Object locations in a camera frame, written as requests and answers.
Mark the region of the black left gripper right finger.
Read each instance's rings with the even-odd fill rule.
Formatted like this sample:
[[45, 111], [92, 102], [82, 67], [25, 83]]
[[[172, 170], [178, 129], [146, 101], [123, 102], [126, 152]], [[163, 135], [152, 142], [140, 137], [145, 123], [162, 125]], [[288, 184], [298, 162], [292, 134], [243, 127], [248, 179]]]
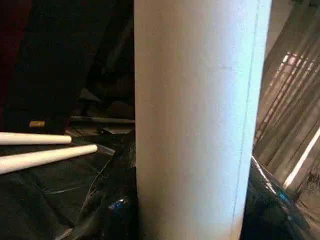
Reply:
[[315, 240], [311, 226], [280, 183], [251, 157], [242, 240]]

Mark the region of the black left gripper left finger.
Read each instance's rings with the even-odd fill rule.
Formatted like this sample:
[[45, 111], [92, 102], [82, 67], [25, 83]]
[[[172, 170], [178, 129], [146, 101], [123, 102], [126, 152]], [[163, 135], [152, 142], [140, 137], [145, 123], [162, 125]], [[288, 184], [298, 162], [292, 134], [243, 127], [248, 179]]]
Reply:
[[135, 132], [98, 139], [115, 152], [93, 180], [81, 207], [72, 240], [136, 240], [138, 196]]

